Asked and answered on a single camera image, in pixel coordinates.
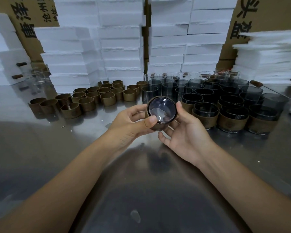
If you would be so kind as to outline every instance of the metal table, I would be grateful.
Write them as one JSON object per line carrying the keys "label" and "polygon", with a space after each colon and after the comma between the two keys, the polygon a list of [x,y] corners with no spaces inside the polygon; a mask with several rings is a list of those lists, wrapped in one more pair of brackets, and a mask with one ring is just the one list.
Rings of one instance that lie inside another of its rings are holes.
{"label": "metal table", "polygon": [[[103,134],[119,111],[141,103],[139,98],[105,108],[100,105],[72,120],[60,114],[34,115],[27,105],[33,98],[55,96],[50,83],[39,89],[25,82],[0,86],[0,217]],[[291,115],[287,111],[268,137],[218,129],[209,133],[223,149],[291,198]],[[131,217],[133,210],[140,223]],[[106,168],[72,231],[248,232],[248,228],[197,168],[152,133],[136,139]]]}

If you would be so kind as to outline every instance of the pinky finger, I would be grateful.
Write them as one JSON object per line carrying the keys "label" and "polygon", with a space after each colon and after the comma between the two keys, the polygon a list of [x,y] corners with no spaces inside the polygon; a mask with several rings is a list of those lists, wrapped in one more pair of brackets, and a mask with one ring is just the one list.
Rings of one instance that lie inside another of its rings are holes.
{"label": "pinky finger", "polygon": [[168,139],[167,137],[165,137],[162,132],[159,132],[159,140],[162,143],[164,143],[165,145],[167,145],[169,147],[169,145],[170,145],[170,139]]}

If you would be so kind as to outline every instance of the person's left hand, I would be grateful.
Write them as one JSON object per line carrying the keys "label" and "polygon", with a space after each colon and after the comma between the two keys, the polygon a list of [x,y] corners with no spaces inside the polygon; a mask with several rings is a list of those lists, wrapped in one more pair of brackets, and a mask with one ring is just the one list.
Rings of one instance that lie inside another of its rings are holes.
{"label": "person's left hand", "polygon": [[135,105],[121,111],[98,140],[117,156],[123,153],[136,138],[154,132],[150,128],[157,123],[157,118],[151,116],[144,119],[146,107],[146,104]]}

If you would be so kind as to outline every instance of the forearm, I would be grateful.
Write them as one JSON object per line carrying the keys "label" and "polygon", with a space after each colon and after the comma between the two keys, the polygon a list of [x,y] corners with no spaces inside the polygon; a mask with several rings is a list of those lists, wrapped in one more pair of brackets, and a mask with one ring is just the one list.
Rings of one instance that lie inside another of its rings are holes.
{"label": "forearm", "polygon": [[112,151],[99,139],[82,151],[62,172],[0,220],[3,232],[68,232]]}
{"label": "forearm", "polygon": [[291,232],[291,200],[217,145],[196,165],[253,232]]}

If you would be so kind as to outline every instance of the person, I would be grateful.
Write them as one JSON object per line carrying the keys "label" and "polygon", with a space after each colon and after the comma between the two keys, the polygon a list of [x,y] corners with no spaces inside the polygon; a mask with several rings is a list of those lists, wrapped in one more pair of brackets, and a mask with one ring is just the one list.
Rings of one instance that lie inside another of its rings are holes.
{"label": "person", "polygon": [[[102,170],[137,138],[152,133],[146,105],[121,111],[109,129],[66,168],[0,220],[0,233],[68,232]],[[177,103],[178,117],[159,140],[210,180],[253,232],[291,232],[291,200],[212,141],[201,122]]]}

